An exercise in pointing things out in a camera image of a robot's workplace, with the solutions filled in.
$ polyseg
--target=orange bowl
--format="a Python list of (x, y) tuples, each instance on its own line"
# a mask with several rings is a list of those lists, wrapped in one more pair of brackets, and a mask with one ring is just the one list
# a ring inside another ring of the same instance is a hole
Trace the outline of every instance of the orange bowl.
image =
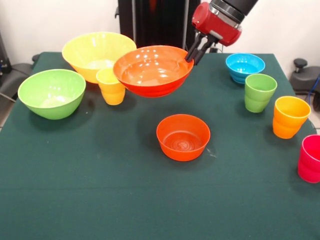
[(208, 125), (188, 114), (163, 119), (156, 128), (161, 149), (169, 158), (186, 162), (199, 157), (210, 140)]
[(178, 89), (190, 74), (194, 62), (186, 62), (186, 55), (174, 46), (141, 47), (118, 59), (113, 72), (129, 91), (147, 98), (163, 97)]

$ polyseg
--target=bowl rim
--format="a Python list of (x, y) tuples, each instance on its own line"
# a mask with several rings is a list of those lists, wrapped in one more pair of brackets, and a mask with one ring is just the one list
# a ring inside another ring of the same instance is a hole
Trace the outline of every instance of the bowl rim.
[[(116, 66), (116, 64), (118, 63), (118, 61), (120, 61), (120, 60), (121, 60), (122, 58), (124, 58), (125, 56), (127, 56), (127, 55), (129, 55), (129, 54), (132, 54), (133, 52), (135, 52), (135, 51), (137, 51), (137, 50), (144, 50), (144, 49), (149, 49), (149, 48), (153, 48), (153, 47), (160, 47), (160, 48), (165, 47), (165, 48), (169, 48), (169, 49), (178, 49), (179, 51), (183, 51), (183, 52), (185, 53), (185, 55), (188, 54), (188, 52), (187, 52), (186, 50), (184, 50), (184, 49), (182, 49), (182, 48), (180, 48), (180, 47), (170, 46), (170, 45), (150, 45), (150, 46), (139, 47), (139, 48), (137, 48), (137, 49), (135, 49), (135, 50), (133, 50), (133, 51), (127, 52), (125, 55), (123, 55), (123, 56), (120, 57), (117, 61), (115, 61), (112, 69), (113, 69), (114, 75), (115, 75), (116, 78), (119, 80), (119, 82), (121, 82), (121, 83), (124, 84), (124, 85), (129, 85), (129, 86), (133, 86), (133, 87), (153, 88), (153, 87), (164, 86), (164, 85), (166, 85), (166, 84), (171, 84), (171, 83), (173, 83), (173, 82), (175, 82), (175, 81), (178, 80), (178, 79), (176, 79), (176, 80), (169, 81), (169, 82), (166, 82), (166, 83), (163, 83), (163, 84), (158, 84), (158, 85), (143, 86), (143, 85), (139, 85), (139, 84), (131, 84), (131, 83), (128, 83), (128, 82), (126, 82), (126, 81), (122, 81), (122, 80), (120, 80), (120, 79), (117, 77), (117, 75), (115, 74), (115, 66)], [(190, 68), (183, 76), (181, 76), (181, 77), (179, 78), (179, 80), (185, 78), (186, 76), (188, 76), (188, 75), (191, 73), (191, 71), (192, 71), (192, 69), (194, 68), (194, 66), (195, 66), (195, 61), (194, 61), (193, 59), (192, 59), (191, 62), (187, 62), (187, 61), (186, 61), (186, 63), (192, 64), (192, 66), (191, 66), (191, 68)]]
[(66, 44), (64, 44), (63, 48), (62, 48), (62, 57), (63, 59), (69, 63), (70, 65), (73, 65), (75, 66), (76, 68), (80, 68), (80, 69), (85, 69), (85, 70), (100, 70), (101, 68), (89, 68), (89, 67), (83, 67), (83, 66), (80, 66), (80, 65), (77, 65), (77, 64), (73, 64), (71, 63), (71, 61), (67, 60), (67, 57), (65, 56), (65, 49), (68, 45), (70, 45), (73, 41), (77, 40), (77, 39), (80, 39), (80, 38), (83, 38), (84, 36), (90, 36), (90, 35), (96, 35), (96, 34), (107, 34), (107, 35), (117, 35), (117, 36), (122, 36), (124, 37), (125, 39), (128, 39), (131, 41), (131, 43), (134, 44), (135, 46), (135, 49), (137, 49), (137, 44), (135, 43), (135, 41), (133, 41), (130, 37), (126, 36), (126, 35), (123, 35), (121, 33), (117, 33), (117, 32), (112, 32), (112, 31), (92, 31), (92, 32), (88, 32), (88, 33), (84, 33), (84, 34), (81, 34), (81, 35), (78, 35), (78, 36), (75, 36), (74, 38), (70, 39)]
[[(239, 72), (239, 71), (236, 71), (236, 70), (232, 69), (232, 68), (228, 65), (228, 59), (229, 59), (230, 57), (232, 57), (232, 56), (236, 56), (236, 55), (240, 55), (240, 54), (242, 54), (242, 55), (249, 55), (249, 56), (252, 56), (252, 57), (254, 57), (254, 58), (259, 59), (259, 60), (263, 63), (263, 68), (262, 68), (261, 70), (258, 70), (258, 71), (255, 71), (255, 72), (250, 72), (250, 73)], [(246, 53), (246, 52), (237, 52), (237, 53), (232, 53), (232, 54), (230, 54), (230, 55), (225, 59), (225, 65), (227, 66), (228, 69), (230, 69), (230, 70), (232, 70), (232, 71), (234, 71), (234, 72), (236, 72), (236, 73), (241, 73), (241, 74), (246, 74), (246, 75), (248, 75), (248, 74), (251, 75), (251, 74), (261, 73), (261, 72), (262, 72), (263, 70), (265, 70), (265, 68), (266, 68), (266, 63), (265, 63), (265, 61), (264, 61), (261, 57), (258, 57), (257, 55), (254, 55), (254, 54), (252, 54), (252, 53)]]
[[(50, 106), (50, 107), (39, 107), (39, 106), (34, 106), (34, 105), (31, 105), (31, 104), (27, 104), (27, 103), (20, 97), (20, 91), (21, 91), (21, 89), (23, 88), (24, 84), (25, 84), (28, 80), (30, 80), (31, 78), (33, 78), (33, 77), (36, 76), (36, 75), (40, 75), (40, 74), (43, 74), (43, 73), (46, 73), (46, 72), (57, 72), (57, 71), (59, 71), (59, 72), (72, 72), (72, 73), (80, 76), (81, 79), (82, 79), (82, 81), (83, 81), (83, 83), (84, 83), (83, 89), (81, 90), (80, 94), (78, 94), (78, 95), (77, 95), (76, 97), (74, 97), (72, 100), (70, 100), (70, 101), (68, 101), (68, 102), (65, 102), (65, 103), (62, 104), (62, 105), (59, 105), (59, 106)], [(87, 84), (87, 83), (86, 83), (85, 78), (84, 78), (81, 74), (79, 74), (78, 72), (76, 72), (76, 71), (69, 70), (69, 69), (49, 69), (49, 70), (44, 70), (44, 71), (37, 72), (37, 73), (29, 76), (26, 80), (24, 80), (24, 81), (20, 84), (20, 86), (19, 86), (19, 88), (18, 88), (18, 91), (17, 91), (17, 94), (18, 94), (18, 98), (20, 99), (20, 101), (21, 101), (24, 105), (26, 105), (26, 106), (29, 106), (29, 107), (35, 108), (35, 109), (54, 109), (54, 108), (59, 108), (59, 107), (65, 106), (65, 105), (67, 105), (67, 104), (69, 104), (69, 103), (72, 103), (73, 101), (77, 100), (82, 94), (84, 94), (84, 92), (85, 92), (85, 90), (86, 90), (86, 84)]]
[[(201, 145), (201, 147), (198, 147), (197, 149), (194, 149), (194, 150), (191, 150), (191, 151), (180, 151), (180, 150), (176, 150), (176, 149), (173, 149), (173, 148), (168, 147), (167, 145), (165, 145), (164, 142), (163, 142), (162, 140), (160, 140), (159, 135), (158, 135), (159, 126), (160, 126), (165, 120), (167, 120), (167, 119), (169, 119), (169, 118), (174, 118), (174, 117), (176, 117), (176, 116), (188, 116), (188, 117), (195, 118), (195, 119), (201, 121), (202, 123), (204, 123), (204, 125), (205, 125), (205, 127), (206, 127), (206, 129), (207, 129), (207, 131), (208, 131), (208, 133), (209, 133), (209, 136), (208, 136), (207, 141), (206, 141), (205, 143), (203, 143), (203, 144)], [(201, 118), (199, 118), (199, 117), (197, 117), (197, 116), (194, 116), (194, 115), (191, 115), (191, 114), (185, 114), (185, 113), (178, 113), (178, 114), (173, 114), (173, 115), (170, 115), (170, 116), (165, 117), (164, 119), (162, 119), (162, 120), (159, 122), (159, 124), (158, 124), (157, 127), (156, 127), (156, 131), (155, 131), (155, 132), (156, 132), (156, 138), (158, 139), (158, 141), (159, 141), (160, 144), (162, 144), (162, 145), (165, 146), (166, 148), (168, 148), (168, 149), (170, 149), (170, 150), (173, 150), (173, 151), (175, 151), (175, 152), (177, 152), (177, 153), (194, 153), (194, 152), (197, 152), (197, 151), (199, 151), (200, 149), (206, 147), (206, 146), (208, 145), (210, 139), (211, 139), (211, 131), (210, 131), (210, 128), (209, 128), (208, 124), (207, 124), (204, 120), (202, 120)]]

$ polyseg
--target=magenta cup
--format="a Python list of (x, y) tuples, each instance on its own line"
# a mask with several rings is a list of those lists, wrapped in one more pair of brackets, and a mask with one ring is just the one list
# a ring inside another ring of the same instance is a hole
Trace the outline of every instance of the magenta cup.
[(303, 139), (298, 174), (308, 183), (320, 183), (320, 135), (309, 135)]

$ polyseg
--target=plastic bowl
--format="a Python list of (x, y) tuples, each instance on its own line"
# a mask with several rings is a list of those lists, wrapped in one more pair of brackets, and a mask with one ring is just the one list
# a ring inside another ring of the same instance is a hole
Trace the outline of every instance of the plastic bowl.
[(85, 79), (75, 71), (53, 69), (28, 77), (18, 89), (18, 97), (32, 112), (51, 120), (71, 115), (86, 89)]
[(266, 64), (258, 56), (249, 53), (235, 53), (229, 55), (225, 64), (230, 76), (238, 84), (245, 84), (246, 77), (262, 72)]
[(70, 40), (62, 56), (85, 80), (97, 84), (97, 72), (112, 68), (124, 54), (136, 50), (129, 37), (114, 32), (92, 32)]
[(156, 128), (163, 153), (181, 162), (199, 157), (208, 144), (210, 135), (210, 129), (204, 121), (187, 114), (168, 116)]
[(147, 98), (163, 97), (178, 89), (194, 62), (174, 46), (146, 46), (118, 59), (113, 67), (117, 79), (131, 92)]

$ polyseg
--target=orange cup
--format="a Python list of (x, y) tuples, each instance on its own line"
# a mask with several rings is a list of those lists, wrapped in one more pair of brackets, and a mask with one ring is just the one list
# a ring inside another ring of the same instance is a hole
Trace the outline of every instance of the orange cup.
[(208, 144), (210, 135), (210, 129), (204, 121), (188, 114), (168, 116), (156, 129), (163, 153), (181, 162), (199, 157)]
[(295, 96), (279, 97), (274, 104), (273, 132), (281, 139), (291, 139), (311, 113), (310, 106)]

